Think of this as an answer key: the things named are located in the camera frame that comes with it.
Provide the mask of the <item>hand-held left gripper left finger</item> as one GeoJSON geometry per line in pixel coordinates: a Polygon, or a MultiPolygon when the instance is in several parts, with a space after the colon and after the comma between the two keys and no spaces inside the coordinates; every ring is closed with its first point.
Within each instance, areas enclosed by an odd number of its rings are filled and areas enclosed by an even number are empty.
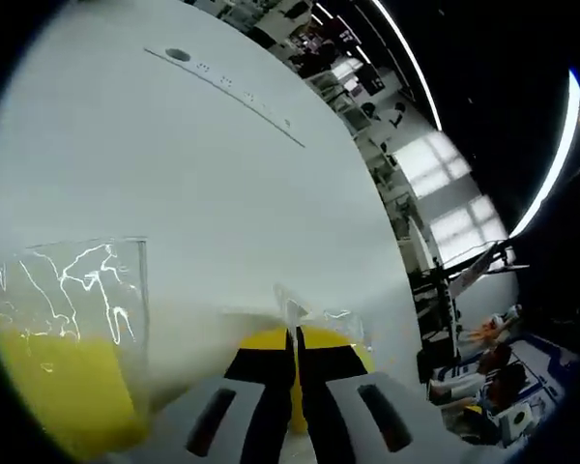
{"type": "Polygon", "coordinates": [[[105,463],[277,463],[292,415],[294,340],[279,327],[245,338],[221,376],[154,416],[144,439],[105,463]]]}

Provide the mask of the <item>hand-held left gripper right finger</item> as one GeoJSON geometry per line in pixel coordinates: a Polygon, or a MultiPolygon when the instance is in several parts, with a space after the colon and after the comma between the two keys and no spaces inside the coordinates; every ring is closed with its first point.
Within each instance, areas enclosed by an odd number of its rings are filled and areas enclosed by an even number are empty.
{"type": "Polygon", "coordinates": [[[440,410],[368,369],[343,335],[296,329],[302,410],[320,463],[500,463],[495,446],[446,429],[440,410]]]}

